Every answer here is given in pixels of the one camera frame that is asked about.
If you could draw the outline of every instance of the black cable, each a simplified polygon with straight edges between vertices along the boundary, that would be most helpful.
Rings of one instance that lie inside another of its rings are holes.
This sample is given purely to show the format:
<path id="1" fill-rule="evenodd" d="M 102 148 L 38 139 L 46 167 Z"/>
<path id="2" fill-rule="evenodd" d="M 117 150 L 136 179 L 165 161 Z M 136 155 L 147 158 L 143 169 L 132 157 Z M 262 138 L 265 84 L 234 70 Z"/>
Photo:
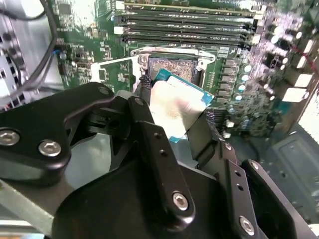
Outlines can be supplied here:
<path id="1" fill-rule="evenodd" d="M 5 15 L 5 16 L 13 19 L 13 20 L 35 21 L 35 20 L 39 20 L 40 18 L 42 18 L 45 15 L 45 11 L 40 13 L 38 16 L 33 16 L 33 17 L 18 16 L 18 15 L 15 15 L 14 13 L 12 13 L 12 12 L 6 10 L 6 9 L 0 9 L 0 14 Z"/>
<path id="2" fill-rule="evenodd" d="M 47 77 L 47 75 L 49 73 L 49 70 L 51 68 L 51 65 L 52 65 L 52 62 L 53 62 L 53 58 L 54 58 L 54 55 L 52 54 L 50 59 L 49 59 L 49 61 L 46 64 L 46 68 L 45 68 L 45 70 L 43 72 L 43 75 L 42 75 L 41 79 L 37 82 L 36 86 L 34 88 L 32 88 L 33 90 L 38 89 L 43 84 L 43 82 L 45 81 L 45 79 L 46 79 L 46 77 Z"/>
<path id="3" fill-rule="evenodd" d="M 5 97 L 1 97 L 0 98 L 0 105 L 7 105 L 12 100 L 14 100 L 18 96 L 20 96 L 25 90 L 27 90 L 28 88 L 32 87 L 32 84 L 40 76 L 42 70 L 44 69 L 46 63 L 48 62 L 50 56 L 52 55 L 52 52 L 54 51 L 55 43 L 56 43 L 56 40 L 57 40 L 57 29 L 56 29 L 56 25 L 55 25 L 55 22 L 54 22 L 54 16 L 53 16 L 53 13 L 51 12 L 51 10 L 49 9 L 49 7 L 47 6 L 46 1 L 45 0 L 40 0 L 40 2 L 42 4 L 42 6 L 44 8 L 44 11 L 46 12 L 46 15 L 47 15 L 47 18 L 48 18 L 48 22 L 49 22 L 50 30 L 51 30 L 51 35 L 52 35 L 52 40 L 51 40 L 51 42 L 49 44 L 48 49 L 44 53 L 44 56 L 41 59 L 39 65 L 36 67 L 36 69 L 31 74 L 29 79 L 22 86 L 19 86 L 17 88 L 17 90 L 14 91 L 11 95 L 5 96 Z"/>
<path id="4" fill-rule="evenodd" d="M 18 85 L 21 86 L 21 84 L 22 84 L 22 74 L 21 74 L 21 71 L 20 71 L 20 69 L 19 69 L 19 67 L 18 67 L 17 61 L 16 61 L 15 58 L 9 53 L 9 51 L 3 49 L 3 52 L 4 52 L 4 54 L 8 55 L 8 57 L 9 57 L 10 60 L 12 61 L 13 65 L 14 65 L 14 67 L 15 67 L 15 72 L 16 72 L 16 74 L 17 74 L 17 78 L 18 78 Z"/>

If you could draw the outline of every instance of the ram slot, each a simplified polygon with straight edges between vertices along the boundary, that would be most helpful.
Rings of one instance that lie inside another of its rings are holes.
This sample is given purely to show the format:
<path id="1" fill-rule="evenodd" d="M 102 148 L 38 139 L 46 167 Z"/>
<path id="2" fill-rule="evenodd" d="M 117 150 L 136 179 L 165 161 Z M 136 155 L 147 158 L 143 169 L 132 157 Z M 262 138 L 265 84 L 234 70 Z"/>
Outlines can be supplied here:
<path id="1" fill-rule="evenodd" d="M 195 47 L 203 46 L 210 47 L 214 46 L 224 46 L 224 47 L 241 47 L 244 48 L 246 46 L 246 42 L 244 40 L 238 39 L 237 42 L 234 41 L 220 41 L 220 40 L 202 40 L 202 39 L 191 39 L 191 38 L 177 38 L 177 37 L 145 37 L 145 36 L 134 36 L 127 35 L 122 37 L 122 41 L 126 43 L 133 42 L 147 42 L 147 43 L 162 43 L 162 44 L 190 44 Z"/>
<path id="2" fill-rule="evenodd" d="M 249 26 L 240 24 L 238 26 L 225 26 L 225 25 L 206 25 L 206 24 L 179 24 L 167 22 L 154 22 L 154 21 L 128 21 L 119 26 L 127 26 L 131 30 L 156 30 L 158 31 L 179 31 L 179 32 L 194 32 L 194 33 L 207 33 L 211 34 L 249 34 Z"/>
<path id="3" fill-rule="evenodd" d="M 158 31 L 127 31 L 124 35 L 144 36 L 146 37 L 164 37 L 164 38 L 186 38 L 193 40 L 203 41 L 226 41 L 226 42 L 240 42 L 245 40 L 245 36 L 221 36 L 221 35 L 204 35 L 204 34 L 192 34 L 192 33 L 176 33 L 176 32 L 158 32 Z"/>
<path id="4" fill-rule="evenodd" d="M 119 13 L 121 16 L 129 17 L 130 19 L 134 19 L 136 17 L 144 17 L 140 18 L 142 20 L 159 20 L 163 19 L 167 22 L 171 21 L 187 21 L 187 22 L 204 22 L 210 23 L 214 21 L 220 22 L 236 22 L 236 23 L 249 23 L 253 24 L 253 17 L 242 17 L 242 16 L 230 16 L 230 15 L 210 15 L 210 14 L 191 14 L 184 12 L 167 12 L 167 11 L 148 11 L 148 10 L 135 10 L 135 11 L 125 11 L 123 13 Z"/>
<path id="5" fill-rule="evenodd" d="M 128 9 L 145 9 L 145 10 L 168 10 L 168 11 L 187 11 L 192 13 L 238 13 L 238 14 L 252 14 L 251 8 L 258 10 L 261 3 L 258 1 L 251 1 L 254 4 L 243 4 L 243 0 L 212 0 L 211 2 L 197 0 L 195 4 L 190 6 L 174 6 L 171 2 L 164 2 L 163 4 L 143 4 L 126 2 Z"/>

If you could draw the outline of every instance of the silver screw head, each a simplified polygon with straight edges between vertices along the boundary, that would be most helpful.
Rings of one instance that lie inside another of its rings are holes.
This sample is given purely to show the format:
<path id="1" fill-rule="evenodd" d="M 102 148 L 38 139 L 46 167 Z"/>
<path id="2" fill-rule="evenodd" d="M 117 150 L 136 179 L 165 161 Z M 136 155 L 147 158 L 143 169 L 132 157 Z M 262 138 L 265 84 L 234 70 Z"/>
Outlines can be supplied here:
<path id="1" fill-rule="evenodd" d="M 173 202 L 182 211 L 186 211 L 188 208 L 188 201 L 186 197 L 181 193 L 173 194 Z"/>
<path id="2" fill-rule="evenodd" d="M 1 130 L 0 131 L 0 145 L 11 146 L 18 143 L 20 135 L 12 130 Z"/>
<path id="3" fill-rule="evenodd" d="M 138 103 L 139 105 L 143 106 L 144 105 L 144 102 L 141 100 L 141 98 L 139 97 L 135 97 L 135 101 L 136 103 Z"/>
<path id="4" fill-rule="evenodd" d="M 105 87 L 99 87 L 99 91 L 104 94 L 104 95 L 108 95 L 109 91 L 108 89 L 106 89 Z"/>
<path id="5" fill-rule="evenodd" d="M 251 165 L 252 165 L 256 170 L 259 169 L 259 166 L 258 166 L 255 162 L 251 162 Z"/>
<path id="6" fill-rule="evenodd" d="M 52 140 L 45 140 L 39 145 L 40 153 L 48 157 L 58 156 L 61 150 L 61 146 Z"/>
<path id="7" fill-rule="evenodd" d="M 255 229 L 250 221 L 247 218 L 240 216 L 239 217 L 240 226 L 247 232 L 248 235 L 253 236 L 255 234 Z"/>
<path id="8" fill-rule="evenodd" d="M 225 147 L 226 147 L 228 150 L 231 150 L 231 146 L 230 146 L 230 144 L 225 143 Z"/>

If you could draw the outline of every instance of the motherboard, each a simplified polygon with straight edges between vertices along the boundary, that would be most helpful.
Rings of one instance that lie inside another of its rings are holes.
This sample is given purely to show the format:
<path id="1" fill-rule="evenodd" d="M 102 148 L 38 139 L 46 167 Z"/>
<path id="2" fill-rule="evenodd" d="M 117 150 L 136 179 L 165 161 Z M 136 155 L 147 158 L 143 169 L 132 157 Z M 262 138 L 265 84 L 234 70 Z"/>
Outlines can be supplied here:
<path id="1" fill-rule="evenodd" d="M 299 90 L 315 28 L 286 0 L 52 0 L 64 87 L 101 82 L 133 91 L 161 69 L 214 96 L 224 137 L 269 135 Z"/>

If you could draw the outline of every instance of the mounting hole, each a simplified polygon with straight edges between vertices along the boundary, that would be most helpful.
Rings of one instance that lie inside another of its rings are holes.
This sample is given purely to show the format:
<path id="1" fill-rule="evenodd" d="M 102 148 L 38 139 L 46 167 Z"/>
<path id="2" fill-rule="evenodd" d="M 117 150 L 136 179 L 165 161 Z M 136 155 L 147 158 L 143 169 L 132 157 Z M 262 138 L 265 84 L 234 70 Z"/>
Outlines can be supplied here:
<path id="1" fill-rule="evenodd" d="M 163 149 L 161 149 L 159 153 L 161 154 L 161 156 L 164 156 L 164 157 L 168 156 L 168 154 Z"/>
<path id="2" fill-rule="evenodd" d="M 159 134 L 159 133 L 155 133 L 154 136 L 155 136 L 155 138 L 157 138 L 157 139 L 160 139 L 160 138 L 161 138 L 161 134 Z"/>
<path id="3" fill-rule="evenodd" d="M 235 174 L 236 174 L 238 177 L 241 177 L 241 174 L 240 174 L 238 171 L 235 171 Z"/>
<path id="4" fill-rule="evenodd" d="M 237 183 L 236 186 L 240 191 L 244 191 L 244 188 L 240 184 Z"/>
<path id="5" fill-rule="evenodd" d="M 108 128 L 109 129 L 116 129 L 120 123 L 117 120 L 113 120 L 109 123 Z"/>

